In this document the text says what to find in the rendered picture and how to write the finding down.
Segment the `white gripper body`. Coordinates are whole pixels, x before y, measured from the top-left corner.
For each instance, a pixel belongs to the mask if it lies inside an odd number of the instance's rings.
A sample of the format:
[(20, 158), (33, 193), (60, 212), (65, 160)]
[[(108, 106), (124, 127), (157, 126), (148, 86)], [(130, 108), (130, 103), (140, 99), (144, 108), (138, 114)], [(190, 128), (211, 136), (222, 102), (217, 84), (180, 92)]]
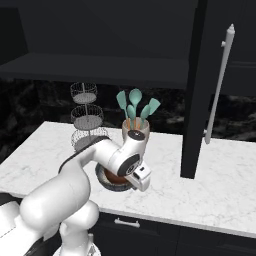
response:
[(127, 176), (127, 180), (141, 192), (146, 191), (150, 185), (150, 175), (145, 172), (133, 172)]

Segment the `dark grey bowl brown inside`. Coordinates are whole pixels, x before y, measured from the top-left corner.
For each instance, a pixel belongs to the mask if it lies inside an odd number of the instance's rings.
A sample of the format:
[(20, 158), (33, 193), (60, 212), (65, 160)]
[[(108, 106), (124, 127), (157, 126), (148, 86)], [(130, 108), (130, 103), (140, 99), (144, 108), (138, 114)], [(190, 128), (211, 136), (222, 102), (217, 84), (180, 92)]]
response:
[(110, 171), (108, 171), (100, 164), (96, 165), (95, 173), (98, 181), (107, 190), (114, 192), (124, 192), (133, 187), (129, 181), (124, 178), (118, 178), (114, 176)]

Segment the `black open cabinet door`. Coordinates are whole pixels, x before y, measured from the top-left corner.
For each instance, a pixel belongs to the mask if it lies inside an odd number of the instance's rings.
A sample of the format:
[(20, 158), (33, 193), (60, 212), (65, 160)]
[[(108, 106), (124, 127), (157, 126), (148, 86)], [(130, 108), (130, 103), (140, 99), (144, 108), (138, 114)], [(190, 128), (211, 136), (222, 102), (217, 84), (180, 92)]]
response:
[(189, 52), (189, 73), (185, 93), (185, 116), (182, 142), (181, 171), (182, 178), (193, 179), (195, 167), (193, 165), (193, 130), (192, 119), (195, 117), (196, 103), (196, 78), (200, 58), (201, 42), (207, 12), (208, 0), (198, 0), (194, 13), (193, 30)]

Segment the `beige utensil pot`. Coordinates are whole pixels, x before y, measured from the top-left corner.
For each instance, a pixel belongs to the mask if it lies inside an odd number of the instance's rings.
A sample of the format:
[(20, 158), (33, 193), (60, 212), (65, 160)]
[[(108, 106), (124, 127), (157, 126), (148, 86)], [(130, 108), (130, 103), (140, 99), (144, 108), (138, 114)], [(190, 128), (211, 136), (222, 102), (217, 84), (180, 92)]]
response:
[[(124, 120), (122, 123), (123, 140), (126, 140), (126, 138), (127, 138), (127, 134), (128, 134), (128, 131), (130, 130), (131, 123), (132, 123), (132, 121), (130, 118), (128, 118), (127, 120)], [(150, 124), (147, 120), (145, 120), (144, 122), (141, 122), (141, 118), (137, 117), (136, 118), (136, 129), (145, 135), (145, 140), (149, 139)]]

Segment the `black drawer front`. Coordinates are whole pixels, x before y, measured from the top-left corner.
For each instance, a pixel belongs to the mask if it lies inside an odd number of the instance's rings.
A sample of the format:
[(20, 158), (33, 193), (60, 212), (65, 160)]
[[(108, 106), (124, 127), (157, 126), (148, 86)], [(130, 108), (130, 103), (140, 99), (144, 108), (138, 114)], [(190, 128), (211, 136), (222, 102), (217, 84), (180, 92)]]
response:
[[(117, 218), (138, 221), (140, 228), (115, 224)], [(101, 256), (175, 256), (179, 231), (177, 225), (103, 212), (90, 229)]]
[(181, 227), (176, 256), (256, 256), (256, 238)]

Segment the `small teal spatula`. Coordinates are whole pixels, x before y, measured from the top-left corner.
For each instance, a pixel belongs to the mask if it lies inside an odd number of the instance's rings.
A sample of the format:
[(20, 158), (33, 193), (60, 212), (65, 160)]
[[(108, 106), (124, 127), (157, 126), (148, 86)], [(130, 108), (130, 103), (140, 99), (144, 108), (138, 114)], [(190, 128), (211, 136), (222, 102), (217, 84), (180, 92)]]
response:
[(145, 105), (140, 114), (140, 129), (143, 129), (144, 121), (149, 116), (150, 106)]

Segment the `small teal spoon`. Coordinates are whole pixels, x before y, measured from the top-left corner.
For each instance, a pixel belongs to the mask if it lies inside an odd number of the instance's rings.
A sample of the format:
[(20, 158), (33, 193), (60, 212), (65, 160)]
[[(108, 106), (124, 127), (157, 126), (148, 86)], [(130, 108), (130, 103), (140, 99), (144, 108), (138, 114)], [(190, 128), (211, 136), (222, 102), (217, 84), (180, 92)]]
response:
[(136, 121), (136, 111), (132, 105), (127, 107), (127, 114), (131, 120), (131, 129), (135, 129), (135, 121)]

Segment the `teal slanted spatula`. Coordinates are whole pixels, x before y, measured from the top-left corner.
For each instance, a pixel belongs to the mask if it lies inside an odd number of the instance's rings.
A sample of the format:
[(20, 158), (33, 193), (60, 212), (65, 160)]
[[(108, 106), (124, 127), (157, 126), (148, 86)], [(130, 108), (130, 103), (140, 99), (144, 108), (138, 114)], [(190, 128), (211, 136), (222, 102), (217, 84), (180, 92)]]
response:
[(160, 102), (155, 98), (151, 98), (149, 101), (149, 108), (150, 108), (149, 114), (152, 115), (159, 106), (160, 106)]

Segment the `black open wall cabinet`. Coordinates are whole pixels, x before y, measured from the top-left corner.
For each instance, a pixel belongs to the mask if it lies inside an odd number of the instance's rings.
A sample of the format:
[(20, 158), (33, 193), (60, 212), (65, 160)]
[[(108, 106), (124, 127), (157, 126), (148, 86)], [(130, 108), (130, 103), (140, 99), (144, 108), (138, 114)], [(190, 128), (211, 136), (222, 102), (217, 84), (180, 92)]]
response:
[(199, 0), (0, 0), (0, 77), (183, 89)]

